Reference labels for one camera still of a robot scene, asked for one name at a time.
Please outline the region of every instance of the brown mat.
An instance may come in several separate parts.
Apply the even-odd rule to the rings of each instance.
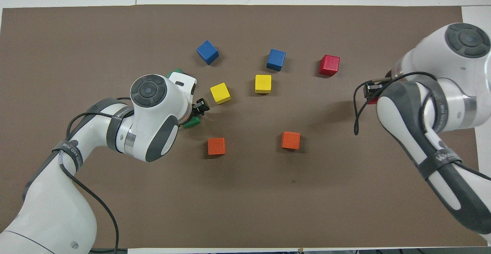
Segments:
[[[354,88],[458,21],[459,7],[4,9],[0,229],[73,116],[127,96],[143,74],[182,68],[211,104],[202,123],[181,129],[158,161],[101,148],[77,174],[114,212],[121,247],[485,245],[445,210],[375,106],[353,135]],[[220,52],[212,66],[195,51],[205,40]],[[265,68],[271,48],[287,53],[281,72]],[[331,78],[317,74],[325,54],[341,58]],[[254,93],[256,74],[272,74],[272,93]],[[209,88],[221,82],[232,100],[218,106]],[[280,148],[285,130],[302,134],[298,151]],[[225,137],[227,154],[207,156],[209,137]],[[474,130],[442,137],[477,168]],[[85,196],[98,220],[95,246],[111,247],[109,217]]]

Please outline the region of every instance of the velcro strap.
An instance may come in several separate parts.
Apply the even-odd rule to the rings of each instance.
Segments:
[[[59,142],[51,152],[60,150],[72,158],[73,163],[75,164],[75,171],[78,172],[79,168],[84,164],[84,159],[82,158],[80,149],[77,148],[77,141],[73,140],[72,142],[69,142],[67,140],[63,140]]]
[[[107,133],[105,134],[105,142],[110,149],[122,153],[116,147],[116,136],[118,135],[118,130],[123,122],[123,119],[133,115],[134,112],[133,107],[126,106],[121,108],[112,116],[109,126],[107,127]]]
[[[421,164],[418,165],[418,170],[421,176],[427,180],[430,175],[436,172],[439,168],[450,163],[461,163],[462,159],[449,148],[437,150],[433,155],[428,156]]]

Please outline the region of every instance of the orange block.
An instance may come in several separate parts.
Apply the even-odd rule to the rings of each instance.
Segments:
[[[225,154],[225,138],[209,138],[208,154],[209,155]]]
[[[300,148],[300,133],[285,131],[281,134],[281,147],[289,149]]]

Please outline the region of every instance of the gray strap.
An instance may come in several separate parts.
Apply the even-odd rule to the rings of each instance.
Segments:
[[[105,134],[105,141],[110,149],[122,153],[116,147],[116,136],[118,135],[118,130],[123,122],[123,119],[133,115],[134,112],[133,107],[126,106],[121,108],[112,116],[109,126],[107,127],[107,133]]]
[[[80,149],[77,148],[78,142],[73,140],[69,142],[67,140],[63,140],[56,145],[56,147],[51,151],[63,151],[68,154],[75,164],[75,172],[78,172],[79,168],[84,164],[84,159],[82,158],[82,154],[80,153]]]
[[[418,165],[418,170],[421,176],[427,180],[430,175],[444,165],[461,162],[462,159],[452,149],[444,148],[437,150],[433,155],[428,156]]]

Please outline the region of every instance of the circular button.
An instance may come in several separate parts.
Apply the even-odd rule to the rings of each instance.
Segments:
[[[477,46],[483,42],[483,39],[479,33],[474,30],[463,30],[459,34],[459,40],[465,46]]]
[[[140,95],[144,98],[150,98],[157,92],[157,87],[152,82],[145,82],[140,86]]]

